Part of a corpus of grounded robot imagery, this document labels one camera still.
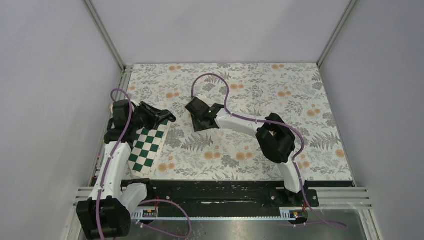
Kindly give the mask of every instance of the metal frame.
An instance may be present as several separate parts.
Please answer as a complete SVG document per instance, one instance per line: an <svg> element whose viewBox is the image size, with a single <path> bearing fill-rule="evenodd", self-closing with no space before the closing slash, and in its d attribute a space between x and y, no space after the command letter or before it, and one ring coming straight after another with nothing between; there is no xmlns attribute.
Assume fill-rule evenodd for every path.
<svg viewBox="0 0 424 240"><path fill-rule="evenodd" d="M318 58L318 62L316 63L316 65L318 66L319 69L321 68L324 61L326 60L327 55L332 49L334 42L337 40L337 37L339 36L340 31L345 26L346 20L348 19L349 15L351 14L357 2L358 0L350 0L349 3L347 4L347 7L344 10L343 15L341 15L341 18L338 21L337 26L335 27L334 31L331 34L330 39L328 40L327 44L324 47L324 51L322 51L321 56L319 56Z"/></svg>
<svg viewBox="0 0 424 240"><path fill-rule="evenodd" d="M317 210L356 210L360 216L361 223L368 240L382 240L380 229L377 225L373 206L371 205L367 189L363 187L310 187L311 190L316 190L320 202ZM64 240L78 240L82 234L82 228L75 212L75 206L79 201L84 201L90 195L92 187L80 187L77 196L74 200L74 207L72 214L68 217L66 222L67 231L64 233ZM281 207L280 210L300 210L301 207ZM169 217L167 220L185 220L180 217ZM275 217L196 217L193 220L197 221L210 221L210 220L238 220L238 221L275 221Z"/></svg>
<svg viewBox="0 0 424 240"><path fill-rule="evenodd" d="M114 43L112 42L111 37L108 34L108 31L106 31L105 26L102 23L102 20L100 19L99 14L96 11L96 8L93 5L93 2L91 0L82 0L85 7L87 8L88 13L91 16L91 19L93 20L93 23L97 27L101 37L104 40L104 43L106 44L107 48L109 49L110 53L113 56L113 59L115 60L118 67L121 69L121 71L125 70L125 63L122 60L121 56L119 55L119 52L117 48L115 47Z"/></svg>

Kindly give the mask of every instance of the gray leaf pattern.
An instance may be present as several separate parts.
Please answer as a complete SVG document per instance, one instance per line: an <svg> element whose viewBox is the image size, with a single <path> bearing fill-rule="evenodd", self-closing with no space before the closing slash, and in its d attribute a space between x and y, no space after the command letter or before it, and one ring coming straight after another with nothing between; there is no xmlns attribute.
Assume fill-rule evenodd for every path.
<svg viewBox="0 0 424 240"><path fill-rule="evenodd" d="M151 178L161 180L281 180L258 141L227 129L194 132L185 105L193 81L205 73L222 76L230 86L228 107L251 116L276 113L298 129L305 149L296 158L308 180L351 180L336 121L314 63L291 64L136 64L128 94L176 117ZM224 103L225 85L214 76L200 79L194 95ZM296 137L296 151L300 139Z"/></svg>

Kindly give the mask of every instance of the green and white checkerboard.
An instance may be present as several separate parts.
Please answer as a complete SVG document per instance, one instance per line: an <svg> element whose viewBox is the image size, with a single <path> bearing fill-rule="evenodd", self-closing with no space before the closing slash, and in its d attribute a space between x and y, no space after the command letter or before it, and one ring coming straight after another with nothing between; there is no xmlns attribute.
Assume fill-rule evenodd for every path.
<svg viewBox="0 0 424 240"><path fill-rule="evenodd" d="M158 162L155 158L160 156L167 130L168 121L165 120L155 129L147 130L143 128L137 132L138 140L134 141L133 149L128 159L129 168L133 175L140 178L149 175Z"/></svg>

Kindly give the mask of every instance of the white gray wall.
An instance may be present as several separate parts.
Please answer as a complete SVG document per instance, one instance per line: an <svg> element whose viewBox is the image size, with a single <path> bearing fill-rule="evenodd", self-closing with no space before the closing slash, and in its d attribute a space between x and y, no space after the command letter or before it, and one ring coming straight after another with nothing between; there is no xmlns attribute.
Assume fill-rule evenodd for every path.
<svg viewBox="0 0 424 240"><path fill-rule="evenodd" d="M126 64L317 62L349 0L93 0Z"/></svg>
<svg viewBox="0 0 424 240"><path fill-rule="evenodd" d="M0 3L0 239L57 240L119 69L81 0Z"/></svg>
<svg viewBox="0 0 424 240"><path fill-rule="evenodd" d="M384 239L422 239L424 2L360 0L321 73Z"/></svg>

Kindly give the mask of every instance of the table surface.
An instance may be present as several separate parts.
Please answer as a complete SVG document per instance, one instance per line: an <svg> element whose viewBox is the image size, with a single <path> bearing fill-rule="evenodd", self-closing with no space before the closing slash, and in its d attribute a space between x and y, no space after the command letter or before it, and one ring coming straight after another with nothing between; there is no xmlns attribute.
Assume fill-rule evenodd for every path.
<svg viewBox="0 0 424 240"><path fill-rule="evenodd" d="M136 64L128 86L131 99L168 109L163 149L148 175L157 180L282 180L258 141L228 129L194 132L185 105L193 81L205 73L230 85L228 106L253 116L278 114L305 138L296 161L307 180L352 180L335 119L315 63L291 64ZM224 103L225 85L213 76L199 80L194 95ZM296 151L300 140L296 138Z"/></svg>

